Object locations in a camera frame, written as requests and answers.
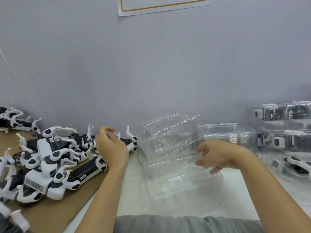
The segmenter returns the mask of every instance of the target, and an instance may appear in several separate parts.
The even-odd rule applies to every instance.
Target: clear plastic box
[[[255,129],[237,121],[227,123],[204,123],[197,127],[198,136],[241,145],[253,152],[257,150],[257,133]]]
[[[311,101],[249,106],[246,110],[246,120],[266,129],[273,126],[306,129],[311,126]]]
[[[311,206],[311,157],[270,155],[268,168],[300,204]]]
[[[262,131],[258,145],[283,150],[288,156],[311,156],[311,129]]]
[[[145,214],[163,216],[201,215],[223,203],[220,172],[195,165],[196,152],[143,163],[142,197]]]
[[[176,111],[141,126],[141,147],[148,156],[165,156],[199,137],[196,127],[200,115]]]

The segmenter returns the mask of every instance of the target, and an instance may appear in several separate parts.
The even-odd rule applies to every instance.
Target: paper sign
[[[210,0],[118,0],[119,16],[207,6]]]

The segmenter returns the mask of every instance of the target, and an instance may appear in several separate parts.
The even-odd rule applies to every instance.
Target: barcode sticker
[[[36,182],[34,182],[33,180],[30,180],[30,179],[26,178],[25,184],[27,186],[30,186],[30,187],[40,191],[40,192],[43,192],[43,186],[38,184],[38,183],[36,183]]]
[[[80,177],[80,180],[83,180],[84,178],[86,178],[86,174],[84,174],[82,177]]]

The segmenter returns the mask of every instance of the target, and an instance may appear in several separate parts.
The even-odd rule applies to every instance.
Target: right hand
[[[239,160],[245,155],[253,155],[250,150],[243,146],[214,139],[206,140],[195,151],[203,152],[203,157],[196,161],[196,165],[214,166],[214,172],[218,172],[225,167],[239,169]]]
[[[96,135],[96,148],[105,160],[109,170],[114,168],[126,168],[128,164],[128,148],[119,140],[112,127],[101,127]]]

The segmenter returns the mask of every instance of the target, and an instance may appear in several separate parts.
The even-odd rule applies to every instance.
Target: table surface
[[[137,160],[136,154],[131,154],[122,185],[117,216],[143,214],[143,205],[140,194],[141,173],[142,169]],[[224,205],[217,211],[210,212],[209,215],[259,219],[241,172],[235,169],[223,169],[221,173],[224,176]],[[93,197],[85,204],[63,233],[74,233],[91,204]],[[311,217],[311,207],[302,208]]]

